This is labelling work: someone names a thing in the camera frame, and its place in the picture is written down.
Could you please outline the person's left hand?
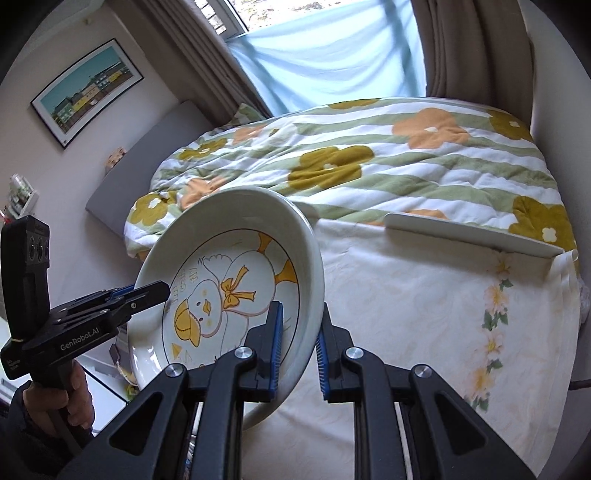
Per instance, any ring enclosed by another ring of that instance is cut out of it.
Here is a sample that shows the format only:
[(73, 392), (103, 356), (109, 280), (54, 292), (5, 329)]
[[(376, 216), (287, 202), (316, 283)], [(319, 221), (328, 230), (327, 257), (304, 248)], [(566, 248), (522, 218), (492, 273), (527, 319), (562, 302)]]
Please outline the person's left hand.
[(47, 389), (31, 383), (22, 393), (24, 406), (32, 421), (46, 434), (56, 436), (56, 429), (49, 417), (50, 411), (66, 408), (68, 423), (90, 430), (95, 420), (92, 396), (88, 390), (87, 380), (82, 367), (73, 361), (70, 377), (72, 392), (66, 390)]

